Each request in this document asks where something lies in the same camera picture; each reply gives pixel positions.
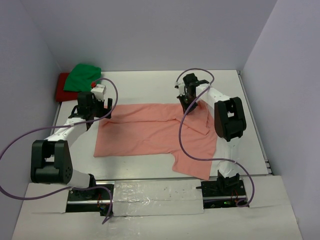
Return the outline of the salmon pink t-shirt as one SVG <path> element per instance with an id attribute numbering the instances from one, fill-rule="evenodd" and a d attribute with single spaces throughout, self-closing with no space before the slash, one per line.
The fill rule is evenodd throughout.
<path id="1" fill-rule="evenodd" d="M 179 144 L 183 110 L 178 103 L 118 105 L 110 119 L 99 121 L 94 157 L 172 154 L 172 170 L 208 180 L 211 161 L 197 161 L 185 155 Z M 182 124 L 181 139 L 188 154 L 211 159 L 218 136 L 208 105 L 200 100 Z"/>

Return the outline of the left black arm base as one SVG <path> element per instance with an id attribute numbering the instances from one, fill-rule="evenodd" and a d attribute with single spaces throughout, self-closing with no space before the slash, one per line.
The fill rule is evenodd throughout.
<path id="1" fill-rule="evenodd" d="M 110 195 L 102 188 L 79 191 L 71 190 L 68 193 L 66 213 L 99 213 L 102 217 L 113 215 L 110 207 Z"/>

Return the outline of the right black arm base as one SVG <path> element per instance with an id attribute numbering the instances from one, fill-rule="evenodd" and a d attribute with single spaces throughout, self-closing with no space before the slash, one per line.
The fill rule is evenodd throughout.
<path id="1" fill-rule="evenodd" d="M 247 204 L 247 193 L 242 179 L 224 185 L 221 177 L 217 180 L 201 181 L 196 187 L 202 193 L 204 209 L 236 208 Z"/>

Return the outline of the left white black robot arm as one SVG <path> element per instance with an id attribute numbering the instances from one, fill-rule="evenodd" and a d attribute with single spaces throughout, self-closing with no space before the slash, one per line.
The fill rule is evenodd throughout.
<path id="1" fill-rule="evenodd" d="M 60 184 L 79 188 L 86 199 L 98 193 L 95 177 L 73 168 L 70 147 L 95 120 L 110 119 L 113 100 L 105 102 L 102 93 L 82 92 L 77 105 L 65 124 L 44 140 L 36 140 L 31 147 L 30 178 L 37 184 Z"/>

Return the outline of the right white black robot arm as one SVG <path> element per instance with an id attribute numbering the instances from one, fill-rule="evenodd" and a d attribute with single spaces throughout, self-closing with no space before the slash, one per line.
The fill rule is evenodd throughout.
<path id="1" fill-rule="evenodd" d="M 220 194 L 227 196 L 234 191 L 240 182 L 239 168 L 242 165 L 236 161 L 238 144 L 247 128 L 243 103 L 239 97 L 229 97 L 212 87 L 214 77 L 209 82 L 205 79 L 199 80 L 194 73 L 185 75 L 182 83 L 175 81 L 174 87 L 179 90 L 179 99 L 183 117 L 179 125 L 178 141 L 185 155 L 189 158 L 208 162 L 219 161 L 217 169 L 217 190 Z M 198 158 L 190 155 L 183 147 L 182 127 L 183 122 L 190 112 L 196 109 L 199 100 L 204 101 L 213 109 L 214 129 L 217 136 L 229 149 L 229 156 L 220 158 Z"/>

